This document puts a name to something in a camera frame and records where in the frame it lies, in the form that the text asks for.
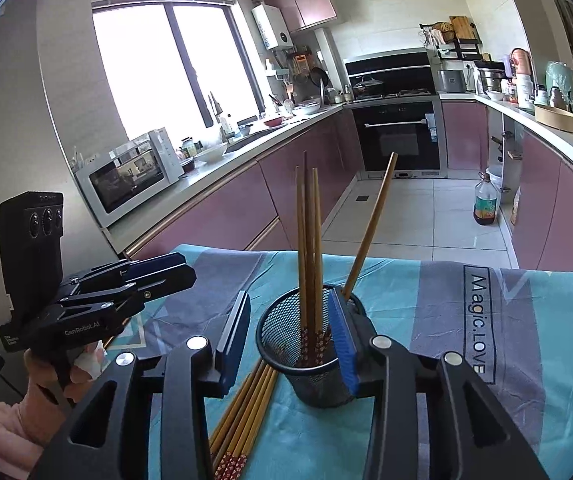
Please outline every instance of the cooking oil bottle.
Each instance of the cooking oil bottle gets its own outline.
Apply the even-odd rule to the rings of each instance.
[[[475,186],[473,218],[480,225],[490,225],[495,222],[499,191],[490,183],[489,173],[480,173],[479,176],[482,181]]]

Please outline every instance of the sink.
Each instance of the sink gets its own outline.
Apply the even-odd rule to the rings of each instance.
[[[234,144],[231,144],[231,145],[229,145],[228,148],[226,148],[226,153],[237,152],[237,150],[243,148],[244,146],[253,142],[254,140],[258,140],[259,138],[264,137],[271,132],[279,130],[280,128],[282,128],[282,126],[276,126],[274,128],[267,128],[266,130],[262,130],[260,132],[255,132],[254,134],[250,134],[246,137],[242,137],[241,139],[236,139],[234,141]]]

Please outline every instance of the white tiled floor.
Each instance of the white tiled floor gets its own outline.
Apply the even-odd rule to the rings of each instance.
[[[473,219],[476,180],[394,180],[369,256],[449,260],[510,268],[497,223]],[[324,232],[328,254],[355,256],[373,211],[381,180],[359,180]],[[368,200],[358,202],[359,195]]]

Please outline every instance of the cutting board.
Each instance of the cutting board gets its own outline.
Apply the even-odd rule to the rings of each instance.
[[[451,24],[458,40],[476,40],[471,20],[466,16],[451,16]]]

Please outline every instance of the blue tablecloth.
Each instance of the blue tablecloth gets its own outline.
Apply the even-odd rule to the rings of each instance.
[[[281,294],[297,286],[297,253],[179,246],[198,280],[190,290],[151,301],[109,349],[140,357],[168,352],[224,316],[240,289],[251,323],[236,386],[207,399],[214,428],[259,357],[255,327]],[[353,258],[324,256],[326,283],[345,282]],[[487,269],[452,262],[367,258],[355,287],[380,333],[411,351],[461,352],[508,410],[553,480],[573,474],[573,273]],[[246,466],[249,479],[362,478],[372,400],[332,410],[309,408],[280,377]],[[159,475],[159,414],[151,432],[151,478]],[[423,476],[428,435],[420,435]]]

